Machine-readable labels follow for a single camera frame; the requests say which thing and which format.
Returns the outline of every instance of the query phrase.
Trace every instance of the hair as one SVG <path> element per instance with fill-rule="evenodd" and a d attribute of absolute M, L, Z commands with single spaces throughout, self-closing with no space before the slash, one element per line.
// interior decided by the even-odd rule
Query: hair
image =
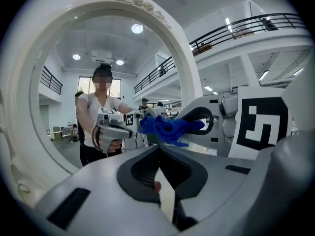
<path fill-rule="evenodd" d="M 79 92 L 77 92 L 75 95 L 74 95 L 74 97 L 79 97 L 81 94 L 83 94 L 84 92 L 82 92 L 82 91 L 79 91 Z"/>
<path fill-rule="evenodd" d="M 94 82 L 95 77 L 110 77 L 111 82 L 113 81 L 113 74 L 112 74 L 112 66 L 109 64 L 100 64 L 94 71 L 92 76 L 92 81 Z"/>

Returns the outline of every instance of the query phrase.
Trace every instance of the white pillar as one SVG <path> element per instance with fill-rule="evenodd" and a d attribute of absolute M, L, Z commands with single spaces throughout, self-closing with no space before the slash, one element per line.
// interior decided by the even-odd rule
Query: white pillar
<path fill-rule="evenodd" d="M 249 86 L 259 86 L 259 80 L 256 77 L 254 67 L 252 66 L 252 62 L 250 57 L 247 54 L 241 55 L 241 62 L 244 68 L 244 72 L 246 75 L 247 83 Z"/>

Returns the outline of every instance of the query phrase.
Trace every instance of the blue cloth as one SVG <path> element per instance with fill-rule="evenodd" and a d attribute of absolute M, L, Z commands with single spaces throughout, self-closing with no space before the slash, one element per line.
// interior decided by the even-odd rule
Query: blue cloth
<path fill-rule="evenodd" d="M 178 142 L 186 130 L 199 130 L 205 124 L 200 121 L 185 121 L 183 119 L 168 120 L 162 116 L 145 116 L 140 121 L 139 132 L 143 134 L 157 134 L 158 137 L 167 143 L 178 147 L 187 147 L 188 144 Z"/>

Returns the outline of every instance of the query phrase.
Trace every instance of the black rectangle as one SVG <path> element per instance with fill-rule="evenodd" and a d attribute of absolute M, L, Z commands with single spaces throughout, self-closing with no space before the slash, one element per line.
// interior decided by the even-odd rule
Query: black rectangle
<path fill-rule="evenodd" d="M 227 165 L 225 168 L 227 170 L 235 171 L 235 172 L 246 174 L 246 175 L 250 172 L 250 168 L 245 168 L 245 167 L 236 166 L 232 164 Z"/>
<path fill-rule="evenodd" d="M 89 194 L 87 189 L 76 188 L 47 219 L 65 230 Z"/>

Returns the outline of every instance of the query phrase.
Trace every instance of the black metal railing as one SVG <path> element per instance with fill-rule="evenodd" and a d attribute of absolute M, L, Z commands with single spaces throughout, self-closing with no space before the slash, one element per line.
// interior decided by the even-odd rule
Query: black metal railing
<path fill-rule="evenodd" d="M 238 20 L 224 25 L 211 32 L 204 34 L 189 43 L 194 56 L 204 53 L 214 46 L 226 41 L 235 40 L 245 36 L 254 35 L 259 32 L 267 32 L 279 29 L 299 29 L 306 26 L 299 15 L 292 13 L 272 13 L 254 16 Z M 155 68 L 148 76 L 134 87 L 134 93 L 139 92 L 148 84 L 165 73 L 175 68 L 175 62 L 169 57 L 161 65 Z"/>
<path fill-rule="evenodd" d="M 63 87 L 63 85 L 60 83 L 59 80 L 57 80 L 54 75 L 52 75 L 52 73 L 46 68 L 46 66 L 44 66 L 41 72 L 39 81 L 52 91 L 61 94 L 61 88 Z"/>

